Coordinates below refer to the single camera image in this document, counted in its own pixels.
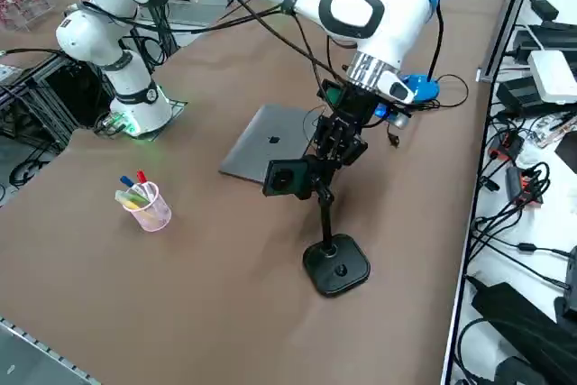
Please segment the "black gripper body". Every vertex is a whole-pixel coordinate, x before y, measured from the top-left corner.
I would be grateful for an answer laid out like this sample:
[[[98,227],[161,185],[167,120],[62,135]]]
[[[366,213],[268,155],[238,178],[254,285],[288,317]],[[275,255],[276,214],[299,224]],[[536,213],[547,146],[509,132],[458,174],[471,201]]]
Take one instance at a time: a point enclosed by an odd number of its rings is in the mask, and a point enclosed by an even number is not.
[[[348,124],[362,128],[373,117],[379,96],[353,84],[337,84],[324,79],[317,95]]]

